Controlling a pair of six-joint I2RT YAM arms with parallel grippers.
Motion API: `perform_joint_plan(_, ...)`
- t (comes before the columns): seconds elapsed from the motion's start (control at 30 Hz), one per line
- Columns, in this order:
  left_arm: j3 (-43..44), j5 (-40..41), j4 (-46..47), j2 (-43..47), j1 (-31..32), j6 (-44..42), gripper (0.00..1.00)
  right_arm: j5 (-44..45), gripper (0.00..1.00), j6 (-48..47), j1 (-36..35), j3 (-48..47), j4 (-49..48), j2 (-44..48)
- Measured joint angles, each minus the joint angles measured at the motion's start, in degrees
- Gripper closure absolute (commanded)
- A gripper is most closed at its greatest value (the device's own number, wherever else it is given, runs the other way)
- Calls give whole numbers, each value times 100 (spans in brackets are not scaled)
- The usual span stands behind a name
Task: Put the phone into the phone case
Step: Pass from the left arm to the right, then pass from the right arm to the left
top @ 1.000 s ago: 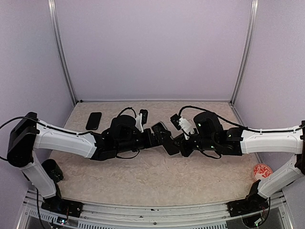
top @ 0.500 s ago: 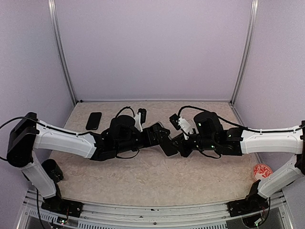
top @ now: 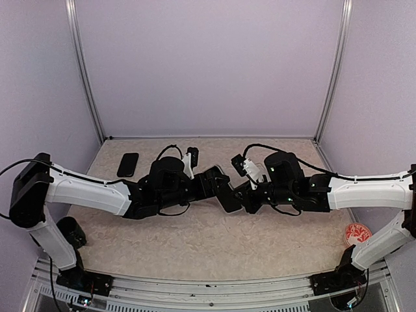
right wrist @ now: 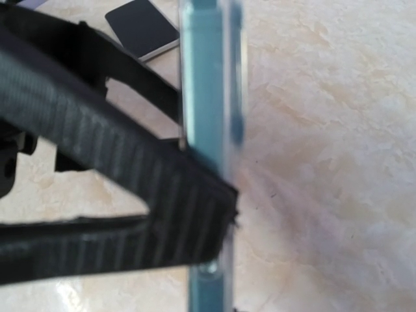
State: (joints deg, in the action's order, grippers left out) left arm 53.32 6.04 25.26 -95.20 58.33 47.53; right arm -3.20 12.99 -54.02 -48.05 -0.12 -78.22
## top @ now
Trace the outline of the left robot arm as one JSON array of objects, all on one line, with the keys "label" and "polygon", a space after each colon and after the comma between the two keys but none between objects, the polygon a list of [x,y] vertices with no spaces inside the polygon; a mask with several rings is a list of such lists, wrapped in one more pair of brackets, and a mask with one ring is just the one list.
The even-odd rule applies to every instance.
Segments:
[{"label": "left robot arm", "polygon": [[107,181],[78,174],[50,161],[47,153],[22,161],[26,167],[13,183],[9,219],[25,228],[77,289],[91,282],[77,250],[52,220],[47,203],[65,203],[105,211],[126,219],[142,220],[163,214],[176,205],[219,197],[230,178],[218,166],[194,174],[185,160],[163,157],[137,182]]}]

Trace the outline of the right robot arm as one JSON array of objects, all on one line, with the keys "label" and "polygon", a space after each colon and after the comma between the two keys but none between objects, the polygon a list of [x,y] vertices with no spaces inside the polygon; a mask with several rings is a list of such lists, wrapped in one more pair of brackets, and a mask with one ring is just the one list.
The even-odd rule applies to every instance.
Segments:
[{"label": "right robot arm", "polygon": [[334,285],[347,288],[373,263],[403,245],[415,240],[415,166],[390,175],[341,176],[323,169],[305,176],[303,161],[295,154],[276,151],[264,164],[268,173],[242,155],[231,163],[240,176],[249,181],[235,189],[234,195],[248,213],[256,213],[262,205],[277,209],[291,205],[298,212],[328,213],[334,210],[389,207],[399,213],[381,230],[364,242],[344,251],[332,275]]}]

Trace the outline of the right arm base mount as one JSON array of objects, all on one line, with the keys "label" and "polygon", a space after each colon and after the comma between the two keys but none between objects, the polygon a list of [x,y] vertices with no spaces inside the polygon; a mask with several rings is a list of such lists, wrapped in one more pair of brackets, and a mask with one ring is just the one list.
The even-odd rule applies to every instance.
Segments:
[{"label": "right arm base mount", "polygon": [[368,277],[365,270],[358,269],[352,265],[352,252],[355,247],[353,244],[344,251],[339,265],[333,271],[313,274],[310,277],[315,296],[357,287],[359,284],[366,284]]}]

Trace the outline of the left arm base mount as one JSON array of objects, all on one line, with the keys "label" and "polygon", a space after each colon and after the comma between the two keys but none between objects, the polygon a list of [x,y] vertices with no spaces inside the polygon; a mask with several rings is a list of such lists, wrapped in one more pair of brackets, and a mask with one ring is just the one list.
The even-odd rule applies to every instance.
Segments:
[{"label": "left arm base mount", "polygon": [[73,268],[58,270],[57,285],[92,295],[108,296],[114,277],[85,270],[81,255],[77,250],[75,250],[75,256],[77,261]]}]

